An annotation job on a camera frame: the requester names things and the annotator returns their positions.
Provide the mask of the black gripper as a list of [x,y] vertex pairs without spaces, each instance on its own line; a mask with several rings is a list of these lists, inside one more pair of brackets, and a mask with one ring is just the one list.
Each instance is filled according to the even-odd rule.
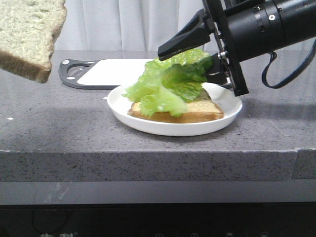
[[199,10],[175,36],[158,48],[158,58],[164,61],[209,42],[207,21],[211,19],[216,24],[214,37],[219,53],[212,55],[212,66],[205,73],[207,82],[232,86],[235,96],[247,94],[248,88],[222,4],[219,0],[204,0],[203,5],[210,18],[204,9]]

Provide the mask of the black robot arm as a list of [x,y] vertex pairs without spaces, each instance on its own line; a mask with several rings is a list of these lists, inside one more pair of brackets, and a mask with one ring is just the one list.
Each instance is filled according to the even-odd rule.
[[236,96],[248,93],[240,63],[316,36],[313,0],[205,0],[189,23],[158,48],[160,60],[199,47],[214,35],[218,53],[207,80],[232,88]]

